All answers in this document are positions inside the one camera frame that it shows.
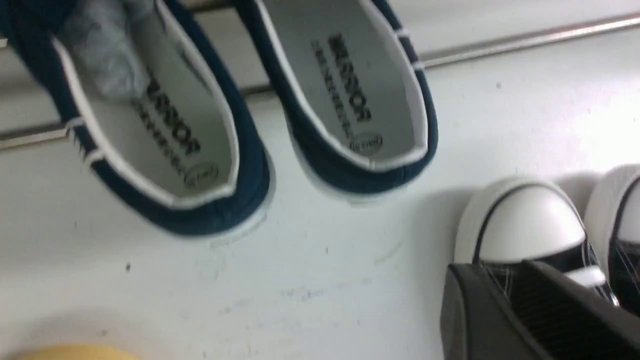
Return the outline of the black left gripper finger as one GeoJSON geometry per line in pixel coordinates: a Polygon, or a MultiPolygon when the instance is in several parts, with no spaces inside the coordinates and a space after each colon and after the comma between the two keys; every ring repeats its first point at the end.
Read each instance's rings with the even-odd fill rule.
{"type": "Polygon", "coordinates": [[[516,265],[511,291],[489,269],[446,269],[439,332],[446,360],[637,360],[639,319],[542,262],[516,265]]]}

